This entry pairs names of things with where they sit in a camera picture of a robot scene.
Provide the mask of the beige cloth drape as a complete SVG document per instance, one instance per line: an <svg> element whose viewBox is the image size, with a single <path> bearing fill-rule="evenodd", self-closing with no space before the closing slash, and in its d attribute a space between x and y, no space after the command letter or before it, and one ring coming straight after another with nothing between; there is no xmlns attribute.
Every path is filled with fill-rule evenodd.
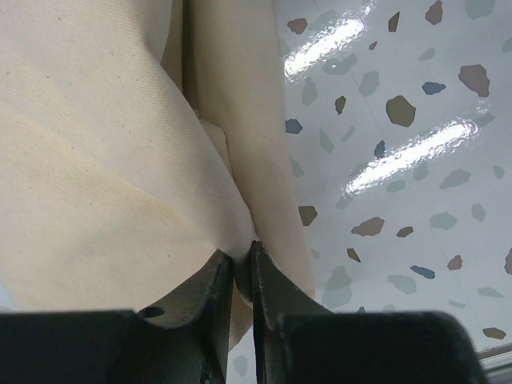
<svg viewBox="0 0 512 384"><path fill-rule="evenodd" d="M271 2L2 2L1 282L16 310L140 310L220 250L235 345L254 240L314 296Z"/></svg>

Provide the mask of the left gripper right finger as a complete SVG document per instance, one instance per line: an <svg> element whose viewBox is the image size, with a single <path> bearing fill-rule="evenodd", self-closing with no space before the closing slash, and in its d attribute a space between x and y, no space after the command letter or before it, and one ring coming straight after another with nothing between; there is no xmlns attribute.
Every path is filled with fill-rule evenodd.
<svg viewBox="0 0 512 384"><path fill-rule="evenodd" d="M443 312L335 314L250 250L259 383L486 383L467 332Z"/></svg>

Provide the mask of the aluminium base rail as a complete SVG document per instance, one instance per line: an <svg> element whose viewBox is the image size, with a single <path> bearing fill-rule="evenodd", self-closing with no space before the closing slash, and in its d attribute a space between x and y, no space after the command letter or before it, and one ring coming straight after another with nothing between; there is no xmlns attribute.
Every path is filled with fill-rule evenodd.
<svg viewBox="0 0 512 384"><path fill-rule="evenodd" d="M489 383L512 383L512 346L507 344L478 353Z"/></svg>

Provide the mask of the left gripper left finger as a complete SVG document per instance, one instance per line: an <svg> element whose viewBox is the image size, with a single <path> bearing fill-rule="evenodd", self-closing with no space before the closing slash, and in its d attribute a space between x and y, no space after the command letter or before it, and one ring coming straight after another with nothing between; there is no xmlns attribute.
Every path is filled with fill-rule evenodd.
<svg viewBox="0 0 512 384"><path fill-rule="evenodd" d="M215 252L132 310L1 315L3 383L224 383L233 262Z"/></svg>

